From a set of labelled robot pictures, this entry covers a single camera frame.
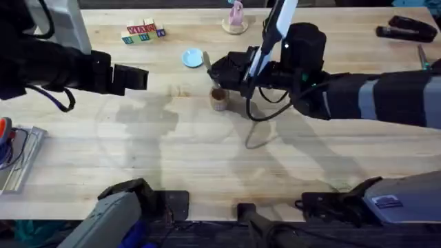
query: small wooden cup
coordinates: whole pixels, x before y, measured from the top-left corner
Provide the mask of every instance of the small wooden cup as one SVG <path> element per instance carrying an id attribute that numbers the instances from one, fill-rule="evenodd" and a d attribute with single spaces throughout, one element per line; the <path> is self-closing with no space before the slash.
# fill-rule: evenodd
<path id="1" fill-rule="evenodd" d="M 224 111 L 227 109 L 229 102 L 229 92 L 222 88 L 215 88 L 209 91 L 209 101 L 216 111 Z"/>

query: wooden tabletop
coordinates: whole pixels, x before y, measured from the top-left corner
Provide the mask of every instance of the wooden tabletop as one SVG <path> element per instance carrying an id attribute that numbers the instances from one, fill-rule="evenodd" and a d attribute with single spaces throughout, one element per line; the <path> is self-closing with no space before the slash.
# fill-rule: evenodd
<path id="1" fill-rule="evenodd" d="M 251 23 L 241 36 L 224 33 L 229 10 L 85 10 L 95 50 L 114 63 L 150 71 L 147 91 L 101 96 L 74 91 L 77 105 L 61 113 L 47 99 L 2 101 L 2 116 L 49 134 L 18 195 L 0 196 L 0 219 L 82 219 L 108 186 L 143 177 L 154 189 L 190 192 L 192 220 L 234 220 L 234 206 L 256 203 L 274 220 L 302 220 L 289 207 L 302 192 L 346 191 L 373 176 L 401 177 L 441 169 L 441 132 L 375 121 L 319 121 L 290 109 L 254 125 L 232 94 L 229 111 L 209 105 L 204 68 L 181 63 L 187 48 L 227 52 L 260 45 L 269 10 L 246 9 Z M 374 29 L 395 15 L 435 25 L 425 8 L 305 8 L 295 22 L 326 33 L 328 72 L 420 69 L 417 43 L 380 39 Z M 120 33 L 130 19 L 152 17 L 167 36 L 125 45 Z M 274 50 L 278 59 L 280 46 Z M 441 57 L 441 36 L 424 44 L 429 60 Z M 268 92 L 277 97 L 282 92 Z M 57 97 L 66 101 L 64 95 Z M 279 105 L 253 100 L 260 114 Z"/>

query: black cable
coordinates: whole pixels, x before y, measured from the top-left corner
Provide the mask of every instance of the black cable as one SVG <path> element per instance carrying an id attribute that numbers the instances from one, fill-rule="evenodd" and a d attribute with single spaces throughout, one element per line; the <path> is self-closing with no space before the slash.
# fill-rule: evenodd
<path id="1" fill-rule="evenodd" d="M 324 87 L 324 86 L 327 86 L 327 85 L 329 85 L 329 83 L 321 83 L 321 84 L 318 84 L 318 85 L 316 85 L 316 86 L 313 86 L 313 87 L 309 88 L 308 90 L 305 90 L 304 92 L 302 92 L 302 94 L 300 94 L 299 96 L 297 96 L 296 99 L 294 99 L 294 102 L 300 100 L 302 97 L 304 97 L 304 96 L 306 96 L 307 94 L 313 92 L 314 90 L 317 90 L 318 88 L 320 88 L 320 87 Z M 262 121 L 269 121 L 269 120 L 271 120 L 272 118 L 278 116 L 279 114 L 282 114 L 285 110 L 287 110 L 287 109 L 289 109 L 289 107 L 291 107 L 291 104 L 292 104 L 292 103 L 288 103 L 288 104 L 286 104 L 284 107 L 282 107 L 280 110 L 278 110 L 277 112 L 273 113 L 273 114 L 270 115 L 270 116 L 266 116 L 266 117 L 264 117 L 264 118 L 256 118 L 256 117 L 254 117 L 254 116 L 251 115 L 251 100 L 250 100 L 250 99 L 247 99 L 247 101 L 246 101 L 246 110 L 247 110 L 248 118 L 250 118 L 252 121 L 262 122 Z"/>
<path id="2" fill-rule="evenodd" d="M 11 144 L 5 144 L 5 145 L 9 146 L 10 153 L 8 155 L 9 158 L 4 160 L 4 163 L 6 163 L 6 165 L 4 167 L 0 166 L 0 170 L 6 169 L 9 166 L 14 165 L 21 158 L 21 155 L 23 155 L 24 149 L 26 147 L 26 142 L 28 142 L 29 132 L 27 130 L 24 130 L 22 128 L 13 128 L 12 130 L 14 130 L 14 131 L 22 131 L 22 132 L 25 133 L 25 138 L 23 140 L 23 145 L 21 146 L 21 150 L 20 150 L 19 155 L 17 155 L 17 157 L 11 162 L 11 159 L 14 157 L 14 150 L 12 148 L 14 141 L 12 141 Z"/>
<path id="3" fill-rule="evenodd" d="M 28 138 L 29 138 L 29 132 L 27 130 L 24 130 L 22 128 L 14 128 L 13 130 L 24 132 L 25 133 L 25 139 L 23 141 L 23 145 L 21 146 L 21 151 L 20 151 L 19 155 L 11 163 L 9 163 L 10 165 L 15 164 L 19 160 L 19 158 L 21 158 L 21 155 L 23 155 L 23 152 L 24 152 L 25 147 L 26 147 L 26 142 L 28 142 Z"/>
<path id="4" fill-rule="evenodd" d="M 285 99 L 285 97 L 288 95 L 288 92 L 285 92 L 283 94 L 283 96 L 280 97 L 277 101 L 271 101 L 271 100 L 269 100 L 269 98 L 267 98 L 267 96 L 265 96 L 265 94 L 262 91 L 262 87 L 260 87 L 260 86 L 259 86 L 259 92 L 260 92 L 260 95 L 269 103 L 279 103 L 279 102 L 283 101 L 283 99 Z"/>
<path id="5" fill-rule="evenodd" d="M 286 104 L 284 107 L 282 107 L 280 110 L 278 110 L 277 112 L 273 113 L 270 116 L 266 116 L 263 118 L 256 118 L 252 115 L 251 113 L 251 98 L 252 98 L 252 94 L 254 89 L 256 89 L 256 80 L 257 80 L 257 76 L 258 73 L 260 71 L 260 67 L 262 67 L 262 63 L 263 63 L 263 59 L 265 58 L 264 54 L 260 55 L 260 58 L 257 62 L 257 67 L 256 70 L 254 71 L 254 75 L 253 75 L 253 79 L 251 81 L 250 84 L 250 88 L 248 91 L 248 95 L 247 95 L 247 100 L 246 100 L 246 106 L 245 106 L 245 110 L 247 112 L 247 116 L 250 120 L 255 121 L 255 122 L 262 122 L 262 121 L 268 121 L 271 120 L 272 118 L 278 116 L 279 114 L 282 114 L 285 110 L 287 110 L 289 107 L 291 107 L 291 103 Z"/>
<path id="6" fill-rule="evenodd" d="M 291 107 L 291 103 L 286 104 L 285 106 L 283 106 L 281 109 L 279 109 L 277 112 L 269 115 L 269 116 L 265 116 L 263 118 L 256 118 L 252 115 L 251 113 L 251 99 L 247 99 L 246 101 L 246 111 L 247 111 L 247 115 L 248 118 L 252 121 L 256 121 L 256 122 L 262 122 L 262 121 L 269 121 L 272 118 L 278 116 L 279 114 L 282 114 L 285 110 L 289 109 L 289 107 Z"/>
<path id="7" fill-rule="evenodd" d="M 164 237 L 161 239 L 160 243 L 158 244 L 158 248 L 161 248 L 164 245 L 164 242 L 167 240 L 168 236 L 173 233 L 173 231 L 185 231 L 188 230 L 190 227 L 194 226 L 196 223 L 191 223 L 187 225 L 186 227 L 179 227 L 177 225 L 174 225 L 168 232 L 164 235 Z"/>
<path id="8" fill-rule="evenodd" d="M 317 234 L 315 232 L 312 231 L 307 231 L 303 228 L 299 228 L 299 227 L 295 227 L 293 225 L 287 224 L 287 223 L 278 223 L 275 225 L 272 225 L 269 229 L 267 229 L 264 233 L 264 238 L 265 240 L 268 242 L 268 245 L 273 245 L 273 240 L 271 239 L 271 237 L 273 237 L 273 234 L 277 231 L 277 229 L 290 229 L 294 232 L 298 232 L 301 231 L 305 234 L 308 234 L 310 236 L 316 237 L 316 238 L 321 238 L 324 240 L 330 240 L 333 242 L 337 242 L 337 243 L 341 243 L 341 244 L 346 244 L 346 245 L 353 245 L 355 247 L 361 247 L 361 248 L 379 248 L 377 246 L 371 246 L 371 245 L 365 245 L 359 242 L 354 242 L 351 240 L 346 240 L 346 239 L 342 239 L 342 238 L 335 238 L 335 237 L 331 237 L 331 236 L 327 236 L 327 235 L 322 235 L 322 234 Z"/>
<path id="9" fill-rule="evenodd" d="M 43 11 L 46 15 L 46 18 L 48 18 L 49 23 L 49 30 L 45 34 L 23 34 L 26 37 L 32 37 L 37 39 L 49 39 L 52 37 L 55 33 L 55 26 L 54 26 L 54 20 L 52 19 L 52 15 L 50 14 L 48 5 L 46 5 L 46 2 L 44 0 L 38 0 L 41 7 L 43 8 Z"/>
<path id="10" fill-rule="evenodd" d="M 73 110 L 75 107 L 75 97 L 74 95 L 71 93 L 71 91 L 67 88 L 64 88 L 64 92 L 66 93 L 66 95 L 68 96 L 69 99 L 69 106 L 66 107 L 64 106 L 60 101 L 58 101 L 55 97 L 53 97 L 51 94 L 49 94 L 48 92 L 46 92 L 43 89 L 40 89 L 39 87 L 35 86 L 35 85 L 25 85 L 26 88 L 34 90 L 44 96 L 46 96 L 47 98 L 49 98 L 49 100 L 51 100 L 62 112 L 69 112 L 70 110 Z"/>

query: alphabet block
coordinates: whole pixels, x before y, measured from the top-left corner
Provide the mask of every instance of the alphabet block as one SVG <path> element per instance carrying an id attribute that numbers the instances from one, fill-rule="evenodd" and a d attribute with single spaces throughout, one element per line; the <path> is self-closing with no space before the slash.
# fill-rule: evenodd
<path id="1" fill-rule="evenodd" d="M 158 38 L 158 35 L 156 34 L 156 31 L 148 32 L 147 35 L 148 35 L 149 38 L 151 38 L 151 39 Z"/>
<path id="2" fill-rule="evenodd" d="M 156 31 L 156 27 L 154 25 L 153 18 L 144 19 L 144 26 L 145 26 L 145 29 L 147 30 L 147 32 Z"/>
<path id="3" fill-rule="evenodd" d="M 151 39 L 150 35 L 148 34 L 140 34 L 139 38 L 141 39 L 141 41 L 148 41 Z"/>
<path id="4" fill-rule="evenodd" d="M 121 39 L 124 41 L 125 44 L 133 44 L 133 40 L 130 36 L 130 33 L 127 31 L 121 32 Z"/>
<path id="5" fill-rule="evenodd" d="M 158 37 L 164 37 L 165 36 L 164 25 L 158 25 L 156 27 L 156 34 L 158 35 Z"/>
<path id="6" fill-rule="evenodd" d="M 127 30 L 130 34 L 143 34 L 147 32 L 143 20 L 130 21 L 127 24 Z"/>

